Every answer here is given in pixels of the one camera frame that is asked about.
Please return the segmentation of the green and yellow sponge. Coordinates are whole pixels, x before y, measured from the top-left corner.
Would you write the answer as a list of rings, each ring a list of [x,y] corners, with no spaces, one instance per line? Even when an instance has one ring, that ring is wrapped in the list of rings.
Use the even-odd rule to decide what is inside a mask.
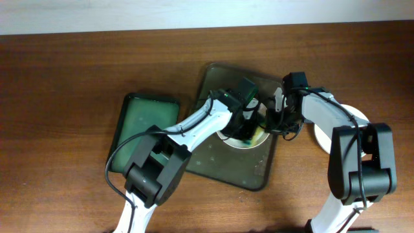
[[[260,127],[254,128],[252,132],[248,135],[249,138],[242,140],[242,145],[245,147],[253,146],[261,138],[262,134],[263,134],[263,130]]]

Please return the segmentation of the white plate pink rim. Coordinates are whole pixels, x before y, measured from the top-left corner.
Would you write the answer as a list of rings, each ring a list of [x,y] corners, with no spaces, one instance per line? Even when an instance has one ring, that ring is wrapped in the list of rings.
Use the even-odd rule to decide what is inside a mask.
[[[257,98],[253,98],[247,105],[251,111],[244,111],[243,116],[246,123],[238,134],[231,137],[223,135],[218,131],[217,136],[224,141],[225,144],[237,149],[252,149],[262,144],[269,136],[265,132],[265,115],[267,108]]]

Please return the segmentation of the pale grey-blue plate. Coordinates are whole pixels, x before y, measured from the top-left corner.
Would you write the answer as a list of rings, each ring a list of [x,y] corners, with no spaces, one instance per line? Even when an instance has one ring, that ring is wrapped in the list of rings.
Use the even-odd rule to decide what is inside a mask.
[[[322,150],[324,152],[326,152],[327,154],[330,154],[330,152],[331,152],[331,143],[332,143],[331,139],[316,124],[314,125],[314,136],[316,138],[317,143],[322,148]]]

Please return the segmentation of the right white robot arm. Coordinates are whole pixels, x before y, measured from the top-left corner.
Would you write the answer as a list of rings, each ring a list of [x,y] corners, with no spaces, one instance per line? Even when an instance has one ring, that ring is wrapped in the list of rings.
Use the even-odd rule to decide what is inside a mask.
[[[297,136],[304,123],[319,127],[331,140],[327,179],[330,194],[305,232],[347,232],[357,217],[397,188],[391,128],[373,124],[339,104],[322,87],[310,87],[304,72],[291,72],[274,94],[265,131]]]

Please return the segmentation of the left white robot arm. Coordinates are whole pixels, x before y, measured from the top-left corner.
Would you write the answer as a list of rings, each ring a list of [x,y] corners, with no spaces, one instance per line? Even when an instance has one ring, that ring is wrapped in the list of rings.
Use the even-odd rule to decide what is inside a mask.
[[[125,192],[107,181],[125,199],[113,232],[144,232],[156,207],[178,187],[193,150],[218,131],[230,137],[239,132],[245,123],[243,113],[257,93],[257,85],[243,78],[235,89],[210,91],[204,105],[182,122],[166,129],[151,126],[119,143],[108,158],[106,172],[126,144],[140,141],[122,168]]]

